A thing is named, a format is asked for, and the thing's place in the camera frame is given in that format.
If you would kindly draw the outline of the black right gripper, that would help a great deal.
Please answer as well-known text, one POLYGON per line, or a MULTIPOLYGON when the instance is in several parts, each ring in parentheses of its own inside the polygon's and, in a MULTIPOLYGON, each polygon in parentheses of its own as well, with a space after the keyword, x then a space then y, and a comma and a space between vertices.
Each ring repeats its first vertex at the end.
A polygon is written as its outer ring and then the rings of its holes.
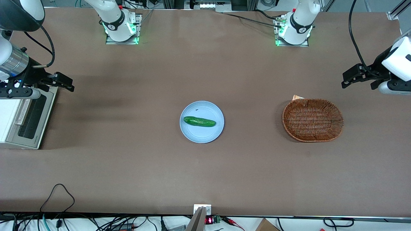
POLYGON ((34 86, 44 92, 49 91, 49 86, 60 87, 67 89, 70 92, 74 91, 73 80, 63 73, 48 74, 44 68, 33 68, 32 66, 39 63, 28 63, 26 69, 20 74, 20 83, 26 86, 34 86), (44 79, 48 77, 48 85, 44 83, 44 79))

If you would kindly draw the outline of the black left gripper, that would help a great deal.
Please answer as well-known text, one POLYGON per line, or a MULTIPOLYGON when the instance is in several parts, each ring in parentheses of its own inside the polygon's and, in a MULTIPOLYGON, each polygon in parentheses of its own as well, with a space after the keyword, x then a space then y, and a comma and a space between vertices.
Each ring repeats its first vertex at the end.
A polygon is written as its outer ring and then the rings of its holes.
POLYGON ((343 81, 341 82, 342 88, 347 88, 349 85, 358 82, 364 82, 368 80, 375 80, 371 83, 371 89, 375 90, 383 83, 383 80, 390 80, 392 73, 382 65, 382 61, 389 55, 391 48, 387 48, 381 54, 379 54, 374 62, 367 66, 369 71, 365 72, 362 64, 356 64, 343 73, 343 81))

